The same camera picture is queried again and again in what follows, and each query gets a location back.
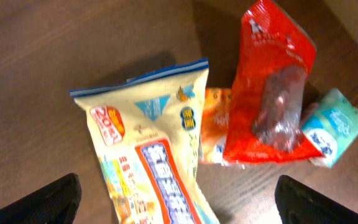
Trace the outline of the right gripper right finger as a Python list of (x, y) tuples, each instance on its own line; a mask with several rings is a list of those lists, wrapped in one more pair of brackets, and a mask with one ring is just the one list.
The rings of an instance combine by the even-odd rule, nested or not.
[(358, 213), (288, 175), (278, 179), (275, 204), (285, 224), (358, 224)]

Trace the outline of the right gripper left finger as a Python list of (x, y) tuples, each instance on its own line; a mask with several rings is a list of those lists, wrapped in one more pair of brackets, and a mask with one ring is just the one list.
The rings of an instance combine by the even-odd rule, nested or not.
[(0, 209), (0, 224), (72, 224), (81, 195), (78, 175), (69, 173)]

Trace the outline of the red snack bag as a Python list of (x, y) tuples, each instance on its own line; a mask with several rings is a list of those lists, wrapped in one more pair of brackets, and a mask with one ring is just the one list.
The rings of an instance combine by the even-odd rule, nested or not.
[(258, 164), (321, 157), (301, 131), (315, 44), (273, 1), (257, 1), (241, 22), (223, 159), (229, 164)]

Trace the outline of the yellow wet wipes pack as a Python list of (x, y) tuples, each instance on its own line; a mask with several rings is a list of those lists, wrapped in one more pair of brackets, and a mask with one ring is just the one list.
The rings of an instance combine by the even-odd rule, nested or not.
[(217, 223), (196, 181), (209, 62), (72, 90), (119, 223)]

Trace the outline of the orange tissue pack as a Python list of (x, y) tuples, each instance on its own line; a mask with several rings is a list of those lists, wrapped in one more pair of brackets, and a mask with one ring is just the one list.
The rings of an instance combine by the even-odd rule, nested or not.
[(205, 92), (201, 120), (199, 160), (204, 164), (225, 164), (226, 145), (231, 102), (230, 88), (208, 88)]

